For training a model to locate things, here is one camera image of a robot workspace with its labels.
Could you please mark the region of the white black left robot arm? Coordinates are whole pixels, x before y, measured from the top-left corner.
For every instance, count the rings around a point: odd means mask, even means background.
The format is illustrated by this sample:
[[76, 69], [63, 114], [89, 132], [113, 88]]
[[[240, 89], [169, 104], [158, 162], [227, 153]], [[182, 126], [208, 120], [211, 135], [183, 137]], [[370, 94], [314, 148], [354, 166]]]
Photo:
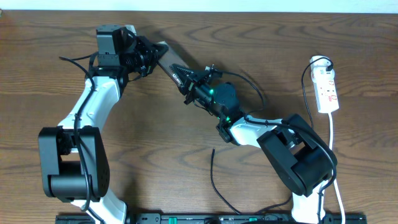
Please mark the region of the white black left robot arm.
[[85, 88], [75, 106], [56, 127], [44, 127], [38, 135], [43, 191], [78, 207], [95, 223], [134, 223], [127, 203], [109, 188], [101, 132], [130, 73], [139, 78], [152, 73], [169, 46], [133, 34], [99, 34], [97, 43], [98, 51], [87, 55], [88, 68], [82, 68]]

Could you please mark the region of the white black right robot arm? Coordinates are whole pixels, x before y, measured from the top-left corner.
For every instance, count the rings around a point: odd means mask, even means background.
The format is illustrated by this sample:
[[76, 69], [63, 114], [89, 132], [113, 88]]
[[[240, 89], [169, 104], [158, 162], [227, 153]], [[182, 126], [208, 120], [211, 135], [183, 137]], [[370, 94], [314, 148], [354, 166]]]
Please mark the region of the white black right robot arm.
[[338, 161], [308, 123], [297, 114], [277, 120], [252, 117], [241, 108], [232, 83], [210, 85], [223, 74], [213, 67], [201, 71], [173, 63], [170, 69], [185, 104], [194, 103], [216, 116], [216, 128], [225, 142], [262, 149], [292, 192], [294, 220], [322, 223], [324, 191], [336, 179]]

